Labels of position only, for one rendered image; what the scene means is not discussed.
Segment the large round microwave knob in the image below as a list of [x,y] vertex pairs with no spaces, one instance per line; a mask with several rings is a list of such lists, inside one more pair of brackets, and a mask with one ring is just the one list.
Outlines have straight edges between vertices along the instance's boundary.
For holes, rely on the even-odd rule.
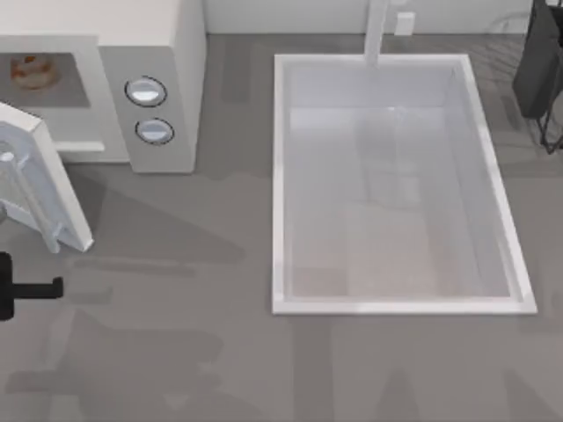
[[167,98],[165,86],[150,76],[127,81],[125,84],[125,94],[133,104],[148,108],[163,104]]

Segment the white sink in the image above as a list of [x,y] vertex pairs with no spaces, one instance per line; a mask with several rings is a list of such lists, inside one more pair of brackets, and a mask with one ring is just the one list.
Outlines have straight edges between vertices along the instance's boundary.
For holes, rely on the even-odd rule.
[[534,315],[470,58],[274,58],[276,315]]

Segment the small round microwave knob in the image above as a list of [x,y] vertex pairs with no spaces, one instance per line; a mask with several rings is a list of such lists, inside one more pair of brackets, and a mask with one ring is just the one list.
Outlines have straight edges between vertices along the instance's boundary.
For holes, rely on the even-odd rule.
[[135,133],[142,141],[153,145],[166,144],[175,135],[172,125],[166,120],[158,118],[137,122]]

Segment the white wall socket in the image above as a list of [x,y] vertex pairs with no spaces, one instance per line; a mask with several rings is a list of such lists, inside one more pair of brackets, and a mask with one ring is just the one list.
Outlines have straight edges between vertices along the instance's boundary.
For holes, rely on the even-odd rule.
[[415,26],[415,13],[403,11],[397,14],[394,30],[395,36],[410,36],[413,34]]

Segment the pale microwave oven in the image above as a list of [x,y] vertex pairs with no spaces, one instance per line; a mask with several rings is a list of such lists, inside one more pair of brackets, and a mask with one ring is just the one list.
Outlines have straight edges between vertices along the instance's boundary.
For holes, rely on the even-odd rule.
[[[37,91],[11,80],[16,55],[50,55],[57,84]],[[206,71],[202,0],[0,0],[0,102],[48,125],[69,163],[129,164],[138,173],[194,170]],[[140,107],[127,81],[150,76],[165,102]],[[137,122],[174,129],[163,145],[142,141]]]

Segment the tall white tap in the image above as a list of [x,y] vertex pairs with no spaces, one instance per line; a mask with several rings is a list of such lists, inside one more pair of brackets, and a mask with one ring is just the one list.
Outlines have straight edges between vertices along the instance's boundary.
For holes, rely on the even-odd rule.
[[385,21],[392,7],[402,6],[410,0],[369,0],[363,56],[366,64],[375,68],[378,64],[384,37]]

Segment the white microwave door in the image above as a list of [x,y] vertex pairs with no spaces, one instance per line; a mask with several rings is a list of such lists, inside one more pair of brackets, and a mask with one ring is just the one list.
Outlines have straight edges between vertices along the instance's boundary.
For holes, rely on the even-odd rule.
[[0,102],[0,208],[40,233],[57,253],[62,244],[85,252],[93,235],[41,118]]

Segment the brown food on plate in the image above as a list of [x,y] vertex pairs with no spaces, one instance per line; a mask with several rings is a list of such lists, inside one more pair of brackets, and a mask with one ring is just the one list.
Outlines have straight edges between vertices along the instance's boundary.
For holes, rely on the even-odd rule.
[[50,55],[16,55],[10,59],[11,80],[21,89],[37,91],[58,83],[60,73]]

